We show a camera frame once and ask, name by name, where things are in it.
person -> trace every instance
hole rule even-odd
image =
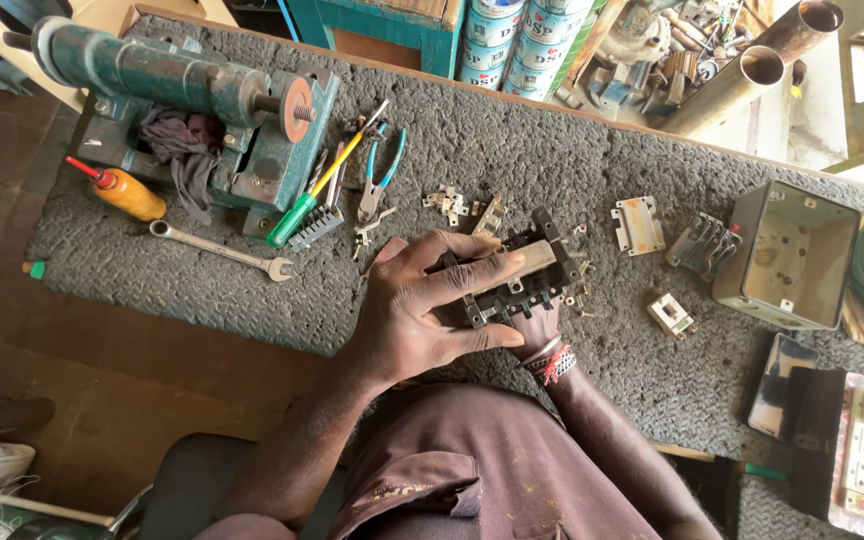
[[[558,309],[448,327],[430,313],[522,268],[499,241],[427,234],[372,267],[352,337],[246,460],[198,540],[297,538],[366,407],[393,385],[498,347],[528,361],[560,415],[471,384],[392,391],[357,434],[329,538],[707,540],[715,526],[676,472],[558,337]],[[451,250],[468,264],[426,274]]]

red thread bracelet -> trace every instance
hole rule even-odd
[[[549,379],[550,378],[552,379],[553,383],[559,382],[559,377],[558,377],[558,375],[555,374],[555,368],[559,366],[559,360],[561,360],[562,357],[566,353],[568,353],[571,348],[572,348],[571,345],[566,345],[566,346],[562,347],[561,349],[556,350],[555,354],[552,354],[552,357],[549,358],[548,363],[545,364],[545,367],[542,368],[538,372],[538,374],[545,376],[545,383],[542,385],[543,387],[549,386]]]

metal box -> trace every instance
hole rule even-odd
[[[771,180],[735,201],[744,240],[722,263],[712,298],[788,330],[835,330],[861,215]]]

blue paint can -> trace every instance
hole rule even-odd
[[[498,47],[509,43],[522,22],[522,14],[489,19],[474,9],[465,17],[465,39],[480,47]]]
[[[525,67],[518,58],[512,58],[509,62],[509,76],[506,83],[512,83],[525,92],[548,92],[555,79],[555,69],[532,69]]]
[[[505,64],[512,54],[513,42],[497,47],[480,47],[468,39],[462,43],[462,62],[469,68],[479,71],[489,71]]]
[[[593,0],[532,0],[534,6],[539,6],[546,12],[556,16],[571,16],[582,14],[586,16],[593,7]]]
[[[565,46],[565,43],[561,45],[538,43],[524,31],[518,35],[518,43],[515,45],[515,58],[525,68],[558,69],[568,53],[569,47]]]
[[[523,90],[522,88],[512,84],[509,80],[506,80],[502,83],[502,92],[513,96],[522,96],[525,99],[531,99],[532,101],[545,101],[548,90]]]
[[[469,0],[469,2],[471,2],[475,13],[486,19],[505,19],[517,16],[528,4],[527,0]]]
[[[522,29],[522,34],[528,36],[533,42],[545,45],[571,43],[585,20],[585,12],[557,15],[539,6],[529,6],[525,11],[525,28]]]
[[[505,64],[494,69],[480,71],[463,63],[462,69],[459,71],[459,81],[494,91],[498,88],[499,81],[502,80],[503,71],[505,71]]]

brown shirt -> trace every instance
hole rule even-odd
[[[536,399],[435,384],[393,393],[363,424],[329,538],[659,540]],[[197,540],[284,540],[271,518],[218,521]]]

